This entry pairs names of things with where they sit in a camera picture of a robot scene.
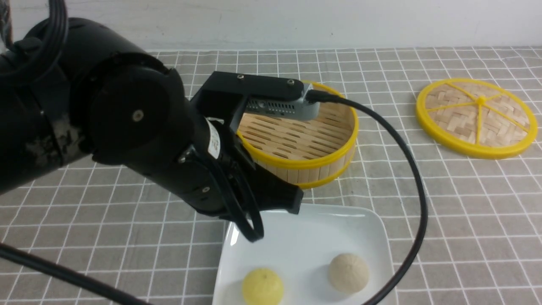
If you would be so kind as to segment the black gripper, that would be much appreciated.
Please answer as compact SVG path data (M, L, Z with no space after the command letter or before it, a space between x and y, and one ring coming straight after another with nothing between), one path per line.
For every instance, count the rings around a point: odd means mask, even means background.
M303 190L256 164L229 127L198 116L195 129L178 159L175 195L198 213L236 223L260 219L260 211L299 213Z

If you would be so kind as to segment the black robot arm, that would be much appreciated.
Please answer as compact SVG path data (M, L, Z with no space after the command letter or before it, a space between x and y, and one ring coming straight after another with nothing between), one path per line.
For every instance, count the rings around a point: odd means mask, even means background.
M250 98L301 96L286 78L211 73L192 99L180 74L112 29L71 18L59 62L1 82L1 193L88 155L124 165L198 213L298 214L303 191L256 164L236 134Z

